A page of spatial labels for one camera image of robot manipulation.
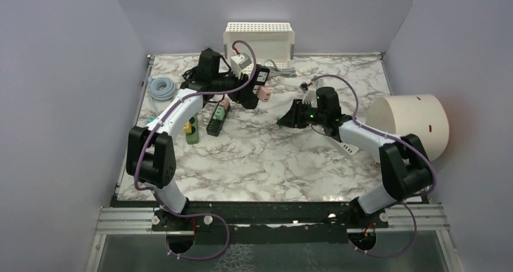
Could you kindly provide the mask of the pink plug adapter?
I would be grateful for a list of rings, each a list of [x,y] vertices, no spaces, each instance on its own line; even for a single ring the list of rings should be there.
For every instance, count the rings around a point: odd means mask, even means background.
[[[261,102],[268,102],[272,95],[272,91],[265,86],[261,86],[259,87],[256,95]]]

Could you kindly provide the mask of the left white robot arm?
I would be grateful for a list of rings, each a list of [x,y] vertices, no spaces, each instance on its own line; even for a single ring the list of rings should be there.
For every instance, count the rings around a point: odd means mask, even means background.
[[[243,108],[255,109],[259,101],[256,91],[267,81],[267,76],[259,75],[262,67],[253,49],[248,53],[232,49],[235,55],[223,73],[220,62],[224,57],[210,48],[203,50],[198,65],[187,71],[170,105],[145,127],[132,127],[128,135],[126,172],[134,177],[137,190],[150,190],[169,211],[167,222],[176,230],[183,230],[190,222],[184,209],[187,198],[174,180],[176,136],[213,96],[227,95]]]

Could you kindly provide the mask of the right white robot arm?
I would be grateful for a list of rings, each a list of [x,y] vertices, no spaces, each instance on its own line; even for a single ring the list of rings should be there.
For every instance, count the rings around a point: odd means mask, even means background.
[[[435,183],[433,167],[418,136],[388,135],[343,114],[332,87],[318,88],[315,99],[316,106],[294,99],[276,123],[295,129],[321,126],[326,136],[356,146],[379,162],[382,182],[351,202],[354,208],[349,211],[349,220],[355,227],[365,227],[373,220],[373,213]]]

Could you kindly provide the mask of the green adapter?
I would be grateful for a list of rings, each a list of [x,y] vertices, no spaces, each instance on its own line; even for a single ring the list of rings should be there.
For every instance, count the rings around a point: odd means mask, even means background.
[[[214,117],[216,120],[222,121],[224,119],[225,114],[226,111],[220,106],[215,110]]]

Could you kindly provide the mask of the white power strip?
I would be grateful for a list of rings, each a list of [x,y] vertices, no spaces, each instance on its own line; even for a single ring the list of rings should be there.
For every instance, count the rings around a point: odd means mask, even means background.
[[[329,142],[337,151],[346,153],[349,156],[354,156],[359,151],[359,148],[354,145],[338,142],[332,138],[329,139]]]

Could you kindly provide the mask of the black power strip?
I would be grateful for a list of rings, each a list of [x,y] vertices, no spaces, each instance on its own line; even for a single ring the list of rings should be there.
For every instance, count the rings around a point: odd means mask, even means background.
[[[224,122],[230,112],[230,101],[229,99],[223,99],[217,103],[214,112],[206,126],[206,132],[210,136],[219,136]]]
[[[267,82],[267,79],[268,79],[268,76],[269,76],[269,72],[268,71],[259,71],[258,72],[258,75],[255,79],[255,84],[254,84],[254,87],[253,87],[253,93],[254,94],[257,94],[259,89],[264,86]]]

